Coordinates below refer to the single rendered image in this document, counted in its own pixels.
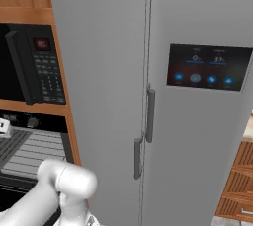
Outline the black oven knob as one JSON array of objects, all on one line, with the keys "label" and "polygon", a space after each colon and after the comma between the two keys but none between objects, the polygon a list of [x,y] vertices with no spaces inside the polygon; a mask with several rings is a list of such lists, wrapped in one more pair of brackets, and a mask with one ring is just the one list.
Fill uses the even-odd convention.
[{"label": "black oven knob", "polygon": [[35,128],[39,125],[39,121],[35,117],[31,117],[28,120],[27,127],[28,128]]}]

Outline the black microwave oven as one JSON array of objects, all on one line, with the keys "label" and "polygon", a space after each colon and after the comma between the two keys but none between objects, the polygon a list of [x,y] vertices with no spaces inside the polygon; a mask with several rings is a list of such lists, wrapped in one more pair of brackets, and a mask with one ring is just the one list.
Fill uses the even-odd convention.
[{"label": "black microwave oven", "polygon": [[5,35],[19,32],[19,46],[31,69],[36,103],[65,105],[51,25],[0,23],[0,100],[25,102]]}]

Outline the wooden oven cabinet frame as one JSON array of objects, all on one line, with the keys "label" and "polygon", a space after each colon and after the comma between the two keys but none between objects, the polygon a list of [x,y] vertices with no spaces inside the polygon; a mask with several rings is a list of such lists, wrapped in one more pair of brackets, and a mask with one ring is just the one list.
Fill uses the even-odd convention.
[{"label": "wooden oven cabinet frame", "polygon": [[25,102],[21,101],[0,100],[0,110],[64,116],[67,124],[73,160],[75,164],[79,165],[81,161],[79,156],[71,106],[69,103],[69,95],[67,91],[67,84],[64,74],[63,61],[59,47],[59,40],[56,30],[52,3],[50,8],[0,7],[0,23],[51,25],[59,62],[61,79],[63,82],[66,104],[57,105],[50,103],[35,103],[33,105],[27,105]]}]

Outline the grey fridge door with screen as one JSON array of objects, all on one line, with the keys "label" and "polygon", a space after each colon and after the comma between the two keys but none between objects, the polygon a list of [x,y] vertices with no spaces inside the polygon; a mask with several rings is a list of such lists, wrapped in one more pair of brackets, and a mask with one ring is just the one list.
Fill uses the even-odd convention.
[{"label": "grey fridge door with screen", "polygon": [[141,226],[211,226],[253,110],[253,0],[151,0]]}]

